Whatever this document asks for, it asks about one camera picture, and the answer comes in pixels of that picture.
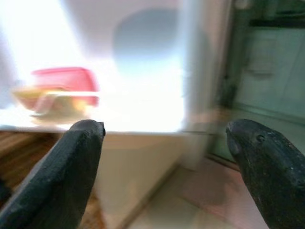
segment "tiled floor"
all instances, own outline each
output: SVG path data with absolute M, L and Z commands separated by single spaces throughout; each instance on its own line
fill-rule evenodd
M 235 229 L 184 200 L 181 190 L 192 171 L 178 168 L 128 229 Z

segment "red container lid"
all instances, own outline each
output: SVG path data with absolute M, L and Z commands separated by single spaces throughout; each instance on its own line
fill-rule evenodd
M 40 69 L 33 71 L 36 76 L 36 86 L 43 88 L 59 87 L 67 91 L 97 92 L 99 88 L 95 82 L 93 73 L 81 67 L 63 67 Z M 84 97 L 89 104 L 97 105 L 97 97 Z

